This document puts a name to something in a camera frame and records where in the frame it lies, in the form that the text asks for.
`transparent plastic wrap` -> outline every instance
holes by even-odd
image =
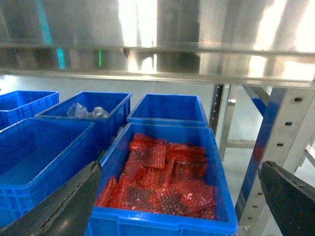
[[[76,118],[107,118],[109,113],[102,107],[95,107],[92,112],[80,103],[73,103],[67,110],[68,117]]]

